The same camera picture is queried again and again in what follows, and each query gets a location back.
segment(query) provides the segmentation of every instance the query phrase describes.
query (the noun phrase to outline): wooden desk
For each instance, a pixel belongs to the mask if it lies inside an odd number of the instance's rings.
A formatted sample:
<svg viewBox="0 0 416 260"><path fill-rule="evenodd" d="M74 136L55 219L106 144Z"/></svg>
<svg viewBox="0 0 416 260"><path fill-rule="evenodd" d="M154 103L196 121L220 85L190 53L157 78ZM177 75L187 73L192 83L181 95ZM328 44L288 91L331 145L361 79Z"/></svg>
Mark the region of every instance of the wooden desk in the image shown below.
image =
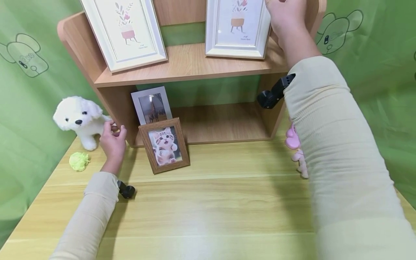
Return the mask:
<svg viewBox="0 0 416 260"><path fill-rule="evenodd" d="M284 146L283 119L273 141L189 146L191 166L154 176L143 149L129 148L120 179L136 187L120 200L97 259L310 260L315 244L308 181ZM45 260L54 250L105 156L90 152L83 172L69 148L3 249L0 259ZM416 212L399 194L416 229Z"/></svg>

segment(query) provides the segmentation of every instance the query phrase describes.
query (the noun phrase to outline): black mount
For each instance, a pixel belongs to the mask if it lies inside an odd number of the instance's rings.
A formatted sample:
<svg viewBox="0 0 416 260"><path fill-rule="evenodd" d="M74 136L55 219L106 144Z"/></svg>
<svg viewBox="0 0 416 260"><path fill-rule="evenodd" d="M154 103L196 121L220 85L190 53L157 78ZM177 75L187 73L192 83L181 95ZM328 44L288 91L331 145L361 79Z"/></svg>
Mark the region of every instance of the black mount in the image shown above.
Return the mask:
<svg viewBox="0 0 416 260"><path fill-rule="evenodd" d="M119 193L123 196L123 198L132 198L136 189L133 186L126 186L124 182L117 181L117 185L119 186Z"/></svg>
<svg viewBox="0 0 416 260"><path fill-rule="evenodd" d="M271 90L265 90L257 96L257 102L264 109L272 109L283 98L283 90L286 89L296 74L287 75L279 79Z"/></svg>

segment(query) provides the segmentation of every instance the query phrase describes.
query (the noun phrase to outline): white picture frame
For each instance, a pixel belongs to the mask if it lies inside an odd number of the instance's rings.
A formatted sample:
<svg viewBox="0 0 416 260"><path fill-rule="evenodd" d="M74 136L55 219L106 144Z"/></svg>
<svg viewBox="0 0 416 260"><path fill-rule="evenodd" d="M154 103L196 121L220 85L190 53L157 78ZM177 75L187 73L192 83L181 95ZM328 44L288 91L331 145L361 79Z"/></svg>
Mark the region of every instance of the white picture frame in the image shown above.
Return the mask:
<svg viewBox="0 0 416 260"><path fill-rule="evenodd" d="M164 86L131 93L140 125L173 119Z"/></svg>
<svg viewBox="0 0 416 260"><path fill-rule="evenodd" d="M207 0L206 56L264 59L269 32L264 0Z"/></svg>
<svg viewBox="0 0 416 260"><path fill-rule="evenodd" d="M111 73L167 61L152 0L80 0Z"/></svg>

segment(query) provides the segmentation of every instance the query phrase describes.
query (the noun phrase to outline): framed artwork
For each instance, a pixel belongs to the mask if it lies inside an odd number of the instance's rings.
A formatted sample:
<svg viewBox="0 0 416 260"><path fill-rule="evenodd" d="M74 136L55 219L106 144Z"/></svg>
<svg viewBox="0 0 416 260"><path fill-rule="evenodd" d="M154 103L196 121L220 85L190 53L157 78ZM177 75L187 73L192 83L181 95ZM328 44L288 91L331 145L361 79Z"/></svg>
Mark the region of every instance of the framed artwork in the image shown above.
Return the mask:
<svg viewBox="0 0 416 260"><path fill-rule="evenodd" d="M133 92L131 97L140 125L173 118L164 86Z"/></svg>
<svg viewBox="0 0 416 260"><path fill-rule="evenodd" d="M264 0L207 0L206 56L264 59L269 32Z"/></svg>
<svg viewBox="0 0 416 260"><path fill-rule="evenodd" d="M153 174L190 165L179 118L139 126Z"/></svg>
<svg viewBox="0 0 416 260"><path fill-rule="evenodd" d="M81 0L111 73L168 60L152 0Z"/></svg>

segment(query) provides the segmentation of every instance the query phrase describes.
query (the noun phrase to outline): shelf panel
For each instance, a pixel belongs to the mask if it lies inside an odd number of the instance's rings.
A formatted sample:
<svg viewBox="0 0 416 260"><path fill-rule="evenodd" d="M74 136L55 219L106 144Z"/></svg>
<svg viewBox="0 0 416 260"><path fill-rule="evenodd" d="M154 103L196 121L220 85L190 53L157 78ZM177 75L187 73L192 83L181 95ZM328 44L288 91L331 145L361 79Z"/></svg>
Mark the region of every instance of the shelf panel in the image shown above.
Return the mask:
<svg viewBox="0 0 416 260"><path fill-rule="evenodd" d="M271 38L265 60L205 57L205 43L171 46L166 51L167 62L113 75L106 68L94 85L113 87L288 71L281 49Z"/></svg>
<svg viewBox="0 0 416 260"><path fill-rule="evenodd" d="M187 144L268 140L256 103L171 108L179 117ZM143 146L140 133L135 147Z"/></svg>

